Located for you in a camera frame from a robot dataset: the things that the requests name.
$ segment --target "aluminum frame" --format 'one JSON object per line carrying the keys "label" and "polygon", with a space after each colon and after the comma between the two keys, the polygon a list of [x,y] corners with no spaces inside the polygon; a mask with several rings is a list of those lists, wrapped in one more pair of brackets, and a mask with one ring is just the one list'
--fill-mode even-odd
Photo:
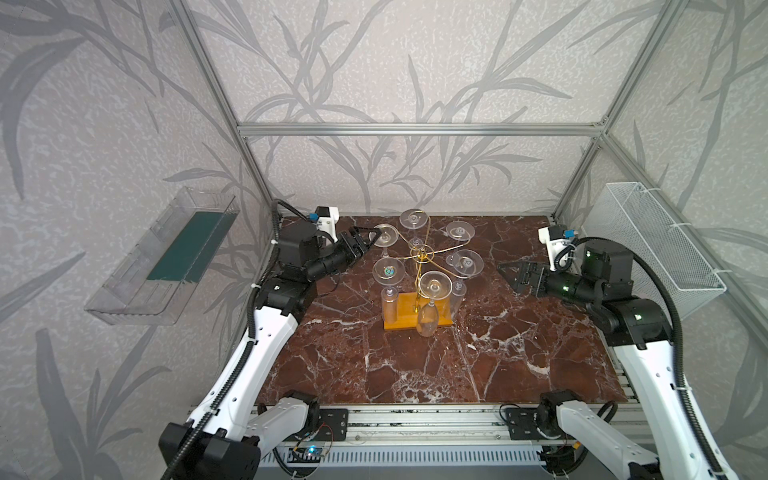
{"label": "aluminum frame", "polygon": [[261,174],[261,170],[259,170],[256,158],[253,157],[253,152],[250,150],[250,147],[248,147],[245,139],[243,139],[237,131],[237,119],[233,113],[234,109],[229,100],[227,100],[227,95],[224,93],[223,86],[214,68],[214,63],[210,60],[210,57],[205,50],[202,36],[194,21],[191,10],[184,0],[166,0],[166,4],[168,5],[170,16],[183,34],[184,43],[187,44],[187,47],[192,52],[192,57],[208,84],[210,93],[214,96],[214,100],[219,108],[219,112],[223,116],[227,130],[230,132],[230,135],[235,142],[235,148],[245,162],[246,168],[253,178],[253,181],[256,182],[256,185],[259,187],[259,192],[262,197],[264,197],[264,200],[266,200],[268,204],[271,204],[273,197],[270,193],[270,189],[266,185],[266,181],[264,181],[264,176]]}
{"label": "aluminum frame", "polygon": [[[499,404],[388,404],[328,405],[324,408],[348,409],[344,442],[355,445],[563,445],[563,440],[510,440],[509,431],[498,416]],[[535,407],[536,404],[520,404]],[[590,404],[593,411],[600,404]],[[654,437],[641,405],[620,403],[611,421],[633,442],[653,444]]]}
{"label": "aluminum frame", "polygon": [[565,205],[571,201],[571,198],[576,194],[578,186],[589,171],[594,158],[599,149],[599,140],[601,136],[607,133],[616,120],[621,115],[621,112],[627,106],[627,102],[632,96],[643,76],[647,73],[648,66],[654,60],[658,52],[661,50],[664,42],[669,38],[670,33],[674,30],[674,26],[677,24],[677,20],[685,10],[688,0],[667,0],[664,6],[661,8],[659,16],[656,18],[654,26],[651,27],[648,37],[643,43],[642,48],[637,53],[637,57],[634,59],[634,63],[630,67],[627,76],[624,77],[624,81],[621,82],[614,100],[608,107],[608,111],[601,121],[602,129],[598,135],[592,138],[587,151],[581,157],[579,165],[576,167],[574,175],[568,181],[568,184],[563,192],[557,205],[554,207],[554,213],[552,214],[555,219],[559,218],[565,210]]}
{"label": "aluminum frame", "polygon": [[590,124],[424,124],[424,123],[243,123],[244,137],[361,137],[361,136],[461,136],[461,137],[592,137],[602,132]]}

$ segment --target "marble tabletop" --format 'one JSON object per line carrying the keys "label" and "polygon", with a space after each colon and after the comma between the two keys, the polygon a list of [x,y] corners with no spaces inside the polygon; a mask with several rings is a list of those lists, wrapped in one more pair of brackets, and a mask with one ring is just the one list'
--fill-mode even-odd
{"label": "marble tabletop", "polygon": [[[371,274],[381,257],[374,248],[341,277],[336,290],[315,300],[277,358],[259,402],[274,404],[296,389],[321,403],[538,402],[539,394],[572,389],[586,402],[625,401],[597,329],[583,313],[552,298],[514,293],[498,275],[498,263],[546,261],[537,230],[545,217],[433,217],[429,244],[456,245],[440,228],[464,220],[476,229],[466,247],[485,261],[467,280],[468,292],[455,324],[432,337],[415,330],[387,331],[381,286]],[[353,224],[396,226],[397,217],[343,217]],[[423,238],[425,229],[420,230]],[[406,255],[401,239],[389,254]],[[435,261],[445,266],[445,254]],[[407,276],[401,292],[413,291]],[[333,288],[329,279],[319,293]]]}

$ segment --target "wallpaper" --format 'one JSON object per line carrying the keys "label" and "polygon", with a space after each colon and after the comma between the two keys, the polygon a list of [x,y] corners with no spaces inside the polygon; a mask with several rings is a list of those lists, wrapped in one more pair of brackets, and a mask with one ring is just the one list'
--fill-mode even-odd
{"label": "wallpaper", "polygon": [[[663,3],[189,1],[240,122],[444,123],[599,121]],[[276,196],[345,214],[549,213],[586,143],[249,140]]]}
{"label": "wallpaper", "polygon": [[273,138],[251,148],[270,189],[298,206],[324,199],[345,214],[399,214],[418,207],[509,215],[554,211],[588,140],[285,137],[280,148]]}
{"label": "wallpaper", "polygon": [[605,184],[627,181],[630,180],[615,163],[613,156],[600,149],[558,221],[580,230],[594,203],[598,201],[598,197],[603,192]]}
{"label": "wallpaper", "polygon": [[663,2],[191,0],[239,121],[599,121]]}
{"label": "wallpaper", "polygon": [[[766,10],[691,2],[611,134],[768,311]],[[768,353],[722,301],[694,316],[686,359],[699,403],[730,464],[763,478]]]}
{"label": "wallpaper", "polygon": [[[0,478],[157,478],[223,361],[267,209],[163,2],[0,2]],[[240,214],[177,324],[84,311],[180,187]]]}

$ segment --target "wine glass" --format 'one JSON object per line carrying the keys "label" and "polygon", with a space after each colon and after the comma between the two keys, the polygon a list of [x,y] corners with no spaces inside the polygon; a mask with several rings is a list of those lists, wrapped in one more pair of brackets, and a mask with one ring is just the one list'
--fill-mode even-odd
{"label": "wine glass", "polygon": [[461,220],[455,220],[446,225],[445,232],[459,242],[469,242],[475,236],[475,228]]}
{"label": "wine glass", "polygon": [[424,210],[420,210],[418,208],[412,208],[400,214],[401,225],[413,232],[413,236],[410,242],[411,247],[418,248],[424,244],[424,242],[416,236],[416,231],[419,228],[424,227],[428,221],[429,215],[427,215]]}
{"label": "wine glass", "polygon": [[406,267],[400,260],[394,257],[381,257],[373,265],[373,278],[381,283],[382,289],[382,316],[385,323],[397,321],[397,297],[399,292],[395,285],[400,283],[406,275]]}
{"label": "wine glass", "polygon": [[419,316],[416,319],[416,331],[419,335],[435,334],[440,322],[440,312],[437,310],[435,301],[445,299],[451,294],[451,289],[451,279],[437,270],[424,273],[419,279],[419,295],[429,299],[427,305],[419,308]]}
{"label": "wine glass", "polygon": [[474,250],[459,250],[451,253],[445,261],[456,273],[467,278],[479,275],[485,266],[482,257]]}
{"label": "wine glass", "polygon": [[[388,223],[381,223],[380,225],[376,225],[376,228],[381,230],[382,234],[379,236],[379,239],[374,243],[374,245],[383,248],[382,257],[389,257],[389,251],[387,249],[397,243],[397,238],[400,234],[395,227]],[[375,235],[375,233],[371,233],[371,239],[373,239]]]}
{"label": "wine glass", "polygon": [[456,319],[458,308],[462,305],[464,295],[467,294],[467,284],[464,280],[457,278],[453,280],[453,288],[451,288],[451,320]]}

